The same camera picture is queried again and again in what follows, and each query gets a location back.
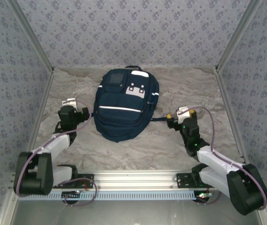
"marble surface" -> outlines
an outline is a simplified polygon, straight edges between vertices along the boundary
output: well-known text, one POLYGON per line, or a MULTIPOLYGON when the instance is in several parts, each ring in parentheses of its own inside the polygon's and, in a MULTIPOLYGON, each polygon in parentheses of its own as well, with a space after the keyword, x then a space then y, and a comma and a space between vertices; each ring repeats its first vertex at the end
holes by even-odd
MULTIPOLYGON (((54 80, 44 110, 35 147, 44 143, 59 121, 62 100, 77 98, 92 108, 102 76, 111 68, 61 68, 54 80)), ((238 161, 239 153, 212 67, 147 67, 160 83, 160 97, 154 117, 174 113, 179 106, 204 105, 215 119, 215 149, 238 161)), ((212 125, 206 112, 198 111, 201 136, 211 142, 212 125)), ((165 122, 151 122, 135 139, 114 143, 96 131, 91 120, 77 133, 74 143, 57 157, 58 164, 74 164, 79 170, 191 169, 198 162, 190 158, 179 132, 165 122)))

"purple cable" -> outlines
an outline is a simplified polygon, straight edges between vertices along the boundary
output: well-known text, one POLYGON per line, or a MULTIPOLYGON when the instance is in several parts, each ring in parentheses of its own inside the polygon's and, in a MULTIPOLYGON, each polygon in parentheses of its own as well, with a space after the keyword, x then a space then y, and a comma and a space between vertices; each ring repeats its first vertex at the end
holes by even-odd
POLYGON ((210 145, 210 149, 213 153, 213 155, 215 155, 218 159, 222 160, 223 162, 227 163, 227 164, 230 164, 230 165, 233 165, 234 167, 240 169, 241 171, 243 171, 254 183, 255 185, 258 187, 258 189, 260 190, 260 193, 261 195, 263 196, 263 200, 264 200, 264 203, 263 203, 263 206, 261 208, 259 208, 258 210, 264 210, 267 206, 267 197, 266 197, 266 194, 263 190, 263 188, 260 186, 260 184, 257 182, 257 180, 247 171, 245 170, 244 168, 242 168, 241 166, 235 164, 235 163, 232 163, 224 158, 222 158, 221 156, 219 156, 217 153, 216 153, 216 150, 214 150, 214 140, 215 140, 215 123, 214 123, 214 118, 213 118, 213 115, 212 113, 204 106, 195 106, 195 107, 191 107, 185 111, 182 112, 182 114, 190 111, 190 110, 194 110, 194 109, 204 109, 205 111, 208 112, 209 116, 210 116, 210 119, 212 120, 212 127, 213 127, 213 137, 212 137, 212 142, 211 142, 211 145, 210 145))
POLYGON ((219 191, 219 195, 218 195, 218 197, 217 197, 215 200, 213 200, 212 202, 209 202, 209 203, 206 203, 206 201, 204 201, 204 200, 201 199, 201 198, 197 198, 197 199, 198 199, 199 201, 204 202, 204 203, 199 202, 199 204, 201 204, 201 205, 211 205, 211 204, 216 203, 216 202, 221 198, 221 196, 222 196, 222 193, 221 193, 221 191, 219 191))
POLYGON ((74 130, 70 130, 70 131, 66 131, 66 132, 64 132, 64 133, 60 133, 60 134, 58 134, 58 135, 55 136, 55 137, 52 137, 51 139, 49 139, 48 141, 46 141, 42 146, 40 146, 36 151, 34 151, 34 152, 31 154, 31 156, 30 156, 30 157, 28 158, 28 160, 25 162, 25 164, 24 164, 24 166, 23 166, 23 168, 22 168, 22 170, 21 170, 21 173, 20 173, 20 175, 19 175, 18 181, 17 181, 16 194, 17 194, 18 196, 21 196, 21 195, 20 195, 20 184, 21 184, 22 177, 23 177, 23 175, 24 175, 24 173, 25 173, 26 167, 27 167, 27 166, 29 165, 29 163, 32 161, 32 159, 34 158, 34 156, 35 156, 38 152, 40 152, 42 149, 44 149, 47 145, 49 145, 51 142, 53 142, 57 137, 61 137, 61 136, 63 136, 63 135, 66 135, 66 134, 69 134, 69 133, 72 133, 72 132, 75 132, 75 131, 79 131, 79 130, 83 129, 85 126, 87 126, 88 123, 90 122, 90 120, 91 120, 91 118, 92 118, 92 113, 91 113, 90 108, 88 107, 88 105, 87 105, 85 102, 83 102, 83 101, 78 101, 78 100, 76 100, 76 102, 81 103, 81 104, 83 104, 84 106, 86 106, 86 107, 88 108, 88 112, 89 112, 89 114, 90 114, 90 117, 88 118, 87 122, 84 123, 80 128, 77 128, 77 129, 74 129, 74 130))
POLYGON ((86 203, 76 204, 76 205, 75 205, 75 204, 72 205, 72 204, 68 204, 68 203, 67 203, 67 198, 68 198, 70 195, 72 195, 72 193, 67 194, 66 197, 65 197, 65 199, 64 199, 64 202, 65 202, 66 205, 69 205, 69 206, 76 206, 76 207, 78 207, 78 206, 89 205, 89 204, 91 204, 91 203, 95 200, 95 198, 97 197, 97 186, 96 186, 95 182, 94 182, 93 180, 89 179, 89 178, 84 178, 84 177, 82 177, 82 178, 76 178, 76 179, 73 179, 73 180, 64 181, 64 182, 62 182, 62 183, 60 183, 60 184, 67 184, 67 183, 71 183, 71 182, 78 181, 78 180, 87 180, 87 181, 91 182, 91 183, 94 185, 94 187, 95 187, 95 194, 93 195, 93 198, 92 198, 90 201, 88 201, 88 202, 86 202, 86 203))

